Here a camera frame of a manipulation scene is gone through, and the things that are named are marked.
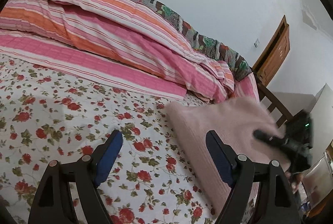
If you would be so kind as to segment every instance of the silver bolt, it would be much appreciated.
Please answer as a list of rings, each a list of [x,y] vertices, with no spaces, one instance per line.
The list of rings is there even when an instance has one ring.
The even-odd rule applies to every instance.
[[[50,167],[54,167],[56,164],[57,164],[57,161],[56,161],[56,160],[52,160],[52,161],[49,163],[49,166],[50,166]]]
[[[239,159],[240,161],[246,161],[246,160],[247,160],[247,157],[246,157],[245,155],[243,155],[243,154],[240,154],[240,155],[238,155],[238,159]]]
[[[87,161],[89,161],[90,159],[91,159],[91,157],[90,157],[89,154],[86,154],[86,155],[82,156],[82,161],[84,161],[84,162],[87,162]]]
[[[274,167],[278,167],[278,166],[280,165],[280,163],[279,163],[278,161],[276,161],[276,160],[273,160],[273,161],[272,161],[272,165],[273,165]]]

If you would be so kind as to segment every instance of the brown wooden door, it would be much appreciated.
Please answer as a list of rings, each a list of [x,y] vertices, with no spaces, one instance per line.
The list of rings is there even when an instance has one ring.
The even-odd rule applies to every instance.
[[[254,67],[257,71],[258,78],[264,86],[267,86],[272,80],[290,51],[289,25],[285,22],[285,17],[281,23],[283,26],[279,26],[271,43],[267,46],[268,48],[264,50],[259,58],[261,61],[258,62],[258,60],[256,63],[257,67]]]

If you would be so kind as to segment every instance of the wooden furniture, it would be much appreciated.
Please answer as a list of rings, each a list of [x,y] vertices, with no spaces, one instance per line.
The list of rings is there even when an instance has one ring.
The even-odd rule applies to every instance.
[[[289,24],[287,24],[286,16],[283,16],[272,39],[253,66],[264,86],[272,80],[289,51]]]
[[[289,121],[293,118],[292,114],[286,109],[286,107],[272,94],[268,88],[266,88],[260,80],[257,79],[257,87],[259,100],[262,101],[264,97],[267,97],[271,102],[270,106],[267,108],[269,113],[272,113],[275,108],[281,112],[281,117],[277,120],[277,127],[280,127],[285,121]]]

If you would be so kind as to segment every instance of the striped blanket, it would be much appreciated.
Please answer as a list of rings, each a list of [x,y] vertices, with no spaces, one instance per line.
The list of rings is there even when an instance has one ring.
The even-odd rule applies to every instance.
[[[225,61],[207,58],[160,15],[131,0],[10,0],[0,27],[41,36],[185,85],[200,98],[257,98],[252,74],[240,82]]]

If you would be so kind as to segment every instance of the wall socket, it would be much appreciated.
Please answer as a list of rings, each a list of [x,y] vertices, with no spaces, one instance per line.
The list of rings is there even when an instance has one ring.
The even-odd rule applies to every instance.
[[[257,38],[256,41],[254,42],[254,46],[258,47],[258,45],[259,45],[259,39]]]

